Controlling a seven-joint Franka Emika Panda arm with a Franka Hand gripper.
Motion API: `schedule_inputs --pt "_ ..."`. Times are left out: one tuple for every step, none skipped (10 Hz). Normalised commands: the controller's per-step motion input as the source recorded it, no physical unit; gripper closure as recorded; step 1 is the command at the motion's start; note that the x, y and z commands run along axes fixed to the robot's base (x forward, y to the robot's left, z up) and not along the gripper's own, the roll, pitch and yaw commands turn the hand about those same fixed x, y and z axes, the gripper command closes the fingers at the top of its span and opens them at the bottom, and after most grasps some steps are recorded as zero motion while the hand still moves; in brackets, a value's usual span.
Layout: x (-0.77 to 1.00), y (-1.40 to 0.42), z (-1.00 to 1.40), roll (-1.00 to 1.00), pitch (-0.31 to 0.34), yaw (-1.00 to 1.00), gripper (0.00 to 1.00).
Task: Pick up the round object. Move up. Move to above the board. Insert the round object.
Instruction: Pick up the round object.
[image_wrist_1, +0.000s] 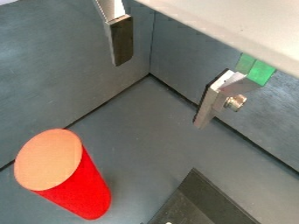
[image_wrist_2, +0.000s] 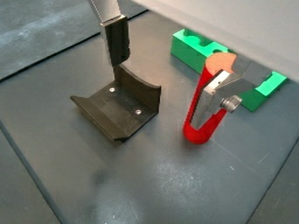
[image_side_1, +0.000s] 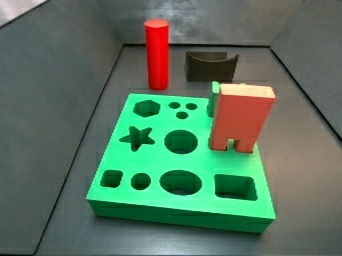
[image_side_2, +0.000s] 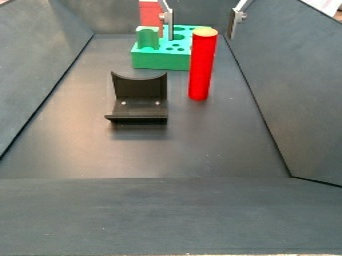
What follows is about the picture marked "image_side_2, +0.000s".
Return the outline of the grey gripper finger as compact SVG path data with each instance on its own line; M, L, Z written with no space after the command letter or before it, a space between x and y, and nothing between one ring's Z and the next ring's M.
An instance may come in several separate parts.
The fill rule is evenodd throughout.
M168 26L168 40L173 40L173 10L168 6L166 0L157 0L162 12L158 14L158 19Z
M246 18L246 7L250 4L250 0L238 0L236 6L230 9L228 28L226 28L226 37L229 40L233 39L237 24Z

